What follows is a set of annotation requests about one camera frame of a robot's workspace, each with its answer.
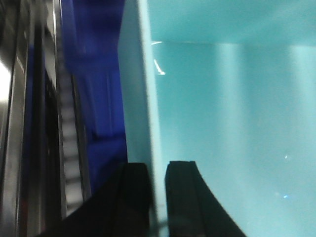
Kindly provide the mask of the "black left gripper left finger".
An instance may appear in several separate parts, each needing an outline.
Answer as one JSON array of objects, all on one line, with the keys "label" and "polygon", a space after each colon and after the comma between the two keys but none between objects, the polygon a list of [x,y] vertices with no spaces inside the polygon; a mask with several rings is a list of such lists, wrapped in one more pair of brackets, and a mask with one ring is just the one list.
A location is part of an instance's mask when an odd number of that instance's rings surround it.
[{"label": "black left gripper left finger", "polygon": [[144,163],[125,163],[79,209],[42,237],[147,237],[152,188]]}]

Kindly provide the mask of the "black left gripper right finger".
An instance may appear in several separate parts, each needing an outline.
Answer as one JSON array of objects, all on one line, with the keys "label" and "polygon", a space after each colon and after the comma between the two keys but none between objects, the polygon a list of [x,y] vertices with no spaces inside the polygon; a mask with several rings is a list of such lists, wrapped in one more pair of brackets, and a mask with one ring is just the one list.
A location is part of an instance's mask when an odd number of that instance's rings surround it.
[{"label": "black left gripper right finger", "polygon": [[171,161],[165,175],[171,237],[243,237],[194,161]]}]

